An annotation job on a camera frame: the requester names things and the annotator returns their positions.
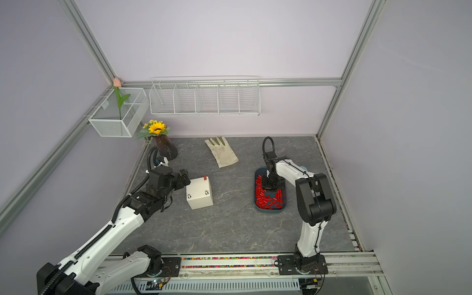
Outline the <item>white metal box with screws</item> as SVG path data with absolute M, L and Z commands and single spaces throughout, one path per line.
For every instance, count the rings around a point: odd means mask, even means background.
M 213 206 L 213 194 L 210 178 L 204 177 L 191 179 L 186 186 L 186 200 L 192 210 Z

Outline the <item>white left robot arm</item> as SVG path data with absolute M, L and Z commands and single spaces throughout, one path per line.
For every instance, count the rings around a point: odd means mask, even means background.
M 128 195 L 116 207 L 112 219 L 82 247 L 58 264 L 45 264 L 37 273 L 40 295 L 104 295 L 126 280 L 141 274 L 158 276 L 172 272 L 163 263 L 159 250 L 144 245 L 129 256 L 106 267 L 105 259 L 135 229 L 154 213 L 163 212 L 173 191 L 190 184 L 188 172 L 154 167 L 143 181 L 145 190 Z

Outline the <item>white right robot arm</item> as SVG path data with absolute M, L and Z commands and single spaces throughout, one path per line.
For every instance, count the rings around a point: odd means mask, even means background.
M 325 174 L 314 174 L 274 151 L 263 152 L 266 172 L 261 175 L 261 188 L 276 199 L 267 204 L 280 208 L 283 190 L 288 181 L 295 187 L 297 211 L 303 221 L 293 258 L 281 266 L 292 267 L 301 274 L 328 273 L 325 257 L 320 251 L 323 231 L 337 212 L 336 202 Z

